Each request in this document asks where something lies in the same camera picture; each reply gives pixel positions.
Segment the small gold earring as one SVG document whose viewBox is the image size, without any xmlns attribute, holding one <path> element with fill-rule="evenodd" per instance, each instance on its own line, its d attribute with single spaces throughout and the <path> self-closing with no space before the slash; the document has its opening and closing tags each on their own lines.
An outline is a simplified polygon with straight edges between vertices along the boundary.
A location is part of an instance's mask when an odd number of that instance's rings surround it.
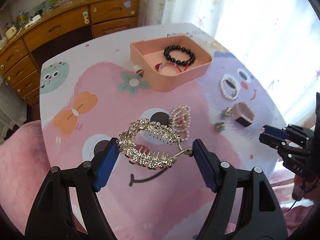
<svg viewBox="0 0 320 240">
<path fill-rule="evenodd" d="M 222 132 L 224 131 L 226 128 L 225 128 L 225 123 L 224 122 L 216 122 L 214 124 L 214 128 L 217 132 Z"/>
<path fill-rule="evenodd" d="M 227 107 L 222 111 L 221 118 L 225 119 L 225 118 L 231 117 L 232 114 L 233 114 L 232 107 Z"/>
</svg>

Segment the white lace covered furniture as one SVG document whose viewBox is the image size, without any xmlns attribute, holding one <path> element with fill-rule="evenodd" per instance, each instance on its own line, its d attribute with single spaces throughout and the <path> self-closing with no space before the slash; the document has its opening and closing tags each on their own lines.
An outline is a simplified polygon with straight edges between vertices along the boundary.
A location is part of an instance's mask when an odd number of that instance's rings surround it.
<svg viewBox="0 0 320 240">
<path fill-rule="evenodd" d="M 27 120 L 27 104 L 2 74 L 0 79 L 0 115 L 2 144 L 8 130 L 12 130 L 15 125 L 21 127 Z"/>
</svg>

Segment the wooden desk with drawers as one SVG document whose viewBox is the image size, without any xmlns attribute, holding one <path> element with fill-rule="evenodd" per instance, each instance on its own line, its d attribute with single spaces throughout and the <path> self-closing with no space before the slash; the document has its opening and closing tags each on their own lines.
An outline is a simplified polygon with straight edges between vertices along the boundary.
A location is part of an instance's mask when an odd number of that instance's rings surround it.
<svg viewBox="0 0 320 240">
<path fill-rule="evenodd" d="M 1 74 L 30 106 L 39 103 L 42 65 L 74 46 L 135 28 L 139 0 L 73 0 L 45 13 L 1 49 Z"/>
</svg>

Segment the yellow mug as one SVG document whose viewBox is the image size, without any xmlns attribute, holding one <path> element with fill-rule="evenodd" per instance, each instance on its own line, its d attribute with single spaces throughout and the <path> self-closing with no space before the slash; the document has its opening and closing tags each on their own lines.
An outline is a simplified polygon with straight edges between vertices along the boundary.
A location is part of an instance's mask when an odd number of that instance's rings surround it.
<svg viewBox="0 0 320 240">
<path fill-rule="evenodd" d="M 5 35 L 7 39 L 13 38 L 17 34 L 17 28 L 15 26 L 11 26 L 6 32 Z"/>
</svg>

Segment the gold rhinestone hair claw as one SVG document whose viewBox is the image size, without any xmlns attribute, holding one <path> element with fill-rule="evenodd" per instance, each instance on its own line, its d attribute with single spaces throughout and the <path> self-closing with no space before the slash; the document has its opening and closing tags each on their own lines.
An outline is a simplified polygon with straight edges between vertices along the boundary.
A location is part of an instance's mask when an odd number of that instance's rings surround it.
<svg viewBox="0 0 320 240">
<path fill-rule="evenodd" d="M 180 155 L 191 157 L 192 151 L 183 148 L 181 143 L 180 136 L 171 127 L 149 119 L 132 122 L 117 141 L 119 152 L 129 163 L 150 170 L 170 168 Z"/>
</svg>

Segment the pearl bow hair clip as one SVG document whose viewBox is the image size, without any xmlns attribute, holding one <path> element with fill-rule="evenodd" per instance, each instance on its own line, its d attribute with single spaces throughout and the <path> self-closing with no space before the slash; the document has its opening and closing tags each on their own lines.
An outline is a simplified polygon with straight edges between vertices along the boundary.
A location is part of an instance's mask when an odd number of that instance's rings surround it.
<svg viewBox="0 0 320 240">
<path fill-rule="evenodd" d="M 188 141 L 190 124 L 189 106 L 178 106 L 169 114 L 168 125 L 180 136 L 181 142 Z"/>
</svg>

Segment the white floral curtain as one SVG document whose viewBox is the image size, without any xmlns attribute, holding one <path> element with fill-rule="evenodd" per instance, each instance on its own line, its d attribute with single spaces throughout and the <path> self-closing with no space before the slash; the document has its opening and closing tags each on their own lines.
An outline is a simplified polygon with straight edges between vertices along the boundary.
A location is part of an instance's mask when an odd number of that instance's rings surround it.
<svg viewBox="0 0 320 240">
<path fill-rule="evenodd" d="M 259 80 L 284 120 L 315 124 L 319 18 L 308 0 L 140 0 L 139 25 L 192 23 Z"/>
</svg>

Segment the pink plastic tray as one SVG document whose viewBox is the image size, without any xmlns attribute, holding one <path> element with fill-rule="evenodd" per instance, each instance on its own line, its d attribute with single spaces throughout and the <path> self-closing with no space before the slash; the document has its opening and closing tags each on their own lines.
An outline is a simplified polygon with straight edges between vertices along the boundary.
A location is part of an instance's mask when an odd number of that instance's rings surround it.
<svg viewBox="0 0 320 240">
<path fill-rule="evenodd" d="M 134 71 L 159 92 L 203 76 L 213 57 L 186 35 L 170 36 L 130 44 Z"/>
</svg>

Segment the cartoon print tablecloth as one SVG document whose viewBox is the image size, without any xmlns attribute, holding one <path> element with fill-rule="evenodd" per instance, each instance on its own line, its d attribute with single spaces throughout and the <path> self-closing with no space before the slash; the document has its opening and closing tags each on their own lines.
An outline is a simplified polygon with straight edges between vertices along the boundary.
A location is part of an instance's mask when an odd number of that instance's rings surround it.
<svg viewBox="0 0 320 240">
<path fill-rule="evenodd" d="M 192 24 L 120 31 L 47 60 L 40 112 L 49 162 L 63 170 L 129 141 L 97 194 L 118 239 L 197 239 L 215 195 L 181 150 L 200 139 L 269 177 L 278 156 L 259 134 L 285 125 L 254 75 Z"/>
</svg>

